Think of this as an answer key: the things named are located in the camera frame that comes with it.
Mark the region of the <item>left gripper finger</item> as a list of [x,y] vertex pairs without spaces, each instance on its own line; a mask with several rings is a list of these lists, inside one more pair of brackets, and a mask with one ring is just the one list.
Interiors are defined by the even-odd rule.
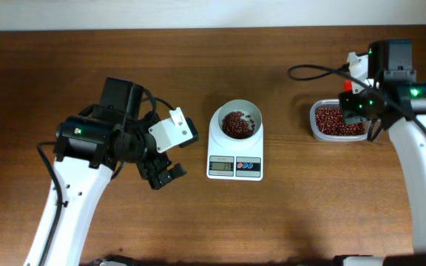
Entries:
[[187,170],[180,163],[174,165],[172,168],[168,170],[168,178],[171,180],[175,180],[186,174],[187,174]]
[[153,190],[159,190],[172,181],[172,175],[168,172],[154,174],[149,178],[149,185]]

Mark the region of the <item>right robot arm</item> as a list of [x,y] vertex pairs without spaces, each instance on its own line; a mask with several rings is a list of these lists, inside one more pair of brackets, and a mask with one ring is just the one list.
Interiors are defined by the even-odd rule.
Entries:
[[341,255],[336,265],[426,265],[426,83],[416,80],[410,40],[376,41],[348,54],[350,86],[339,94],[346,124],[367,121],[368,140],[387,131],[405,178],[413,220],[409,255]]

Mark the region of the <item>orange measuring scoop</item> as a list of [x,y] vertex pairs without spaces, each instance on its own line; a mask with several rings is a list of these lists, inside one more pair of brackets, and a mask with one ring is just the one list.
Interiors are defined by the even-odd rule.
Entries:
[[345,80],[343,82],[343,86],[346,92],[352,92],[353,91],[353,82],[350,80]]

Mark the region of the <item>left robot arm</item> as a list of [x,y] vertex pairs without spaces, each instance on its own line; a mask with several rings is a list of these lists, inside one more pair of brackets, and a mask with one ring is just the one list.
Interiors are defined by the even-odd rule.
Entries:
[[196,142],[198,131],[180,108],[160,119],[158,101],[141,85],[107,78],[98,104],[58,126],[53,162],[38,144],[51,186],[26,265],[79,264],[97,204],[125,164],[153,190],[186,174],[166,152]]

